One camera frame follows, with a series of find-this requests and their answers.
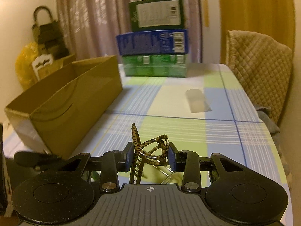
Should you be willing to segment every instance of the table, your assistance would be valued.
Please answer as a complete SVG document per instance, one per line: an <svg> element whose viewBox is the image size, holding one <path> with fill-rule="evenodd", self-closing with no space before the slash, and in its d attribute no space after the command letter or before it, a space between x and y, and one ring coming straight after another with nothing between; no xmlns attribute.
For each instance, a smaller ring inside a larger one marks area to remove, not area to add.
<svg viewBox="0 0 301 226"><path fill-rule="evenodd" d="M135 123L142 142L166 134L178 150L188 149L207 157L222 153L276 181L289 195L273 140L226 65L190 64L187 78L126 77L122 65L119 70L123 91L73 155L89 152L99 156L109 150L122 150L131 141L131 124ZM211 111L190 112L185 92L195 88L204 93ZM14 132L4 139L8 157L27 149ZM121 183L128 181L129 173L119 175ZM207 174L202 173L202 186L209 184ZM293 225L290 197L281 222Z"/></svg>

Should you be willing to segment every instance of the yellow plastic bag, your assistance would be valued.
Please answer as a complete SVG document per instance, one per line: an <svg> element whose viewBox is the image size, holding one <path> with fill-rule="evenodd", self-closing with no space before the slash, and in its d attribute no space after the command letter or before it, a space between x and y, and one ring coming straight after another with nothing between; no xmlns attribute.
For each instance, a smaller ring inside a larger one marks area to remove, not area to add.
<svg viewBox="0 0 301 226"><path fill-rule="evenodd" d="M38 82L31 65L38 56L38 44L31 42L22 49L16 60L16 74L24 91Z"/></svg>

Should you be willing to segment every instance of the stack of boxes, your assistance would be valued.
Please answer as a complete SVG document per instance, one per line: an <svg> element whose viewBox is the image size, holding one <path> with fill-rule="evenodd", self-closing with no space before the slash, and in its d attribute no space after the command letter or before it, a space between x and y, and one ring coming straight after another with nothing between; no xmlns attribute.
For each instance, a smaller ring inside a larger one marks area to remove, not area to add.
<svg viewBox="0 0 301 226"><path fill-rule="evenodd" d="M132 32L116 37L126 76L186 77L182 0L135 1L129 9Z"/></svg>

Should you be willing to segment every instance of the plaid tablecloth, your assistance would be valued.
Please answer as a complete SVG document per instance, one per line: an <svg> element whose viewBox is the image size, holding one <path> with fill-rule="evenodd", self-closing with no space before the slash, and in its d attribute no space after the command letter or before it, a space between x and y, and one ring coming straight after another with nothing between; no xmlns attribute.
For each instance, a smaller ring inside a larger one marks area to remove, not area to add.
<svg viewBox="0 0 301 226"><path fill-rule="evenodd" d="M73 155L122 150L131 141L131 124L135 123L142 142L166 134L178 150L208 157L222 153L278 182L289 194L273 140L227 66L190 64L187 78L125 77L120 66L120 75L123 91ZM185 92L195 88L203 92L211 111L190 112ZM4 140L6 156L26 149L14 132ZM208 176L202 174L202 186L209 184ZM281 222L293 225L290 198Z"/></svg>

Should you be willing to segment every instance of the quilted chair cover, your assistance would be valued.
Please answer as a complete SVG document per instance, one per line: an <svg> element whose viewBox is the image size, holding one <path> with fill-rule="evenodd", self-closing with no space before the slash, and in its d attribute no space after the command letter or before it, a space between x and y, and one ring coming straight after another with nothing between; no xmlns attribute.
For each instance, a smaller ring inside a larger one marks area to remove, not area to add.
<svg viewBox="0 0 301 226"><path fill-rule="evenodd" d="M254 104L271 107L277 123L287 93L292 50L272 37L251 31L227 31L226 65Z"/></svg>

